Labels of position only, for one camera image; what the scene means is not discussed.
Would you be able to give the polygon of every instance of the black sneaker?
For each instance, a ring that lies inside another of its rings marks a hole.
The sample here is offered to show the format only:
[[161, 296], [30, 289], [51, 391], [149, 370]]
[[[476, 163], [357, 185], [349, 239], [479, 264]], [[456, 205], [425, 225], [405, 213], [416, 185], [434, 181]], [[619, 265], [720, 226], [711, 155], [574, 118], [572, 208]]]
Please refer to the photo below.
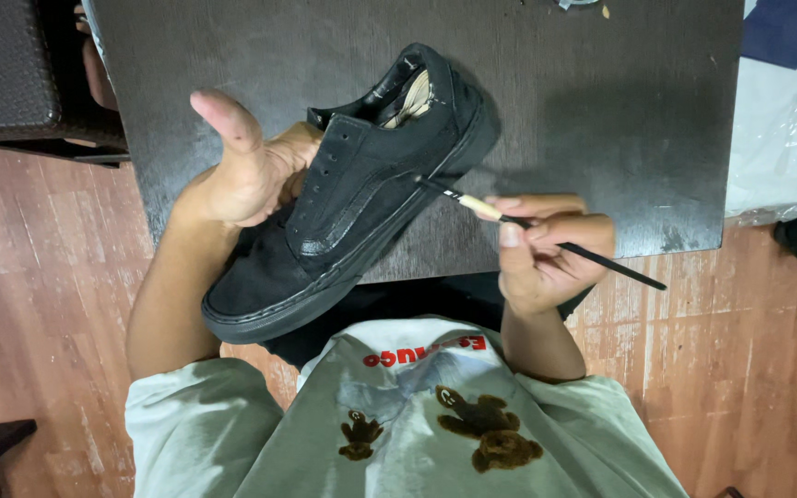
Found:
[[481, 94], [419, 43], [359, 100], [309, 109], [325, 135], [292, 207], [242, 232], [231, 267], [202, 302], [220, 339], [278, 337], [333, 307], [408, 222], [496, 141]]

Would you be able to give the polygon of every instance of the person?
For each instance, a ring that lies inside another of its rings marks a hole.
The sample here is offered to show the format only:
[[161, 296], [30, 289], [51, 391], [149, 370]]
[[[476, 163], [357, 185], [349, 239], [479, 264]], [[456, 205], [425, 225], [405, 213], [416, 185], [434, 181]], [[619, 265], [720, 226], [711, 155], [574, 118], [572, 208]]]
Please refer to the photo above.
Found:
[[[500, 227], [499, 332], [434, 315], [428, 298], [431, 314], [351, 324], [293, 356], [299, 390], [282, 413], [259, 371], [219, 357], [199, 303], [242, 227], [297, 195], [320, 132], [297, 123], [263, 141], [225, 94], [190, 103], [223, 156], [174, 203], [128, 323], [136, 496], [686, 495], [622, 386], [586, 376], [562, 321], [559, 305], [605, 270], [556, 243], [614, 253], [611, 219], [574, 195], [490, 199], [535, 225]], [[381, 301], [364, 308], [376, 317]]]

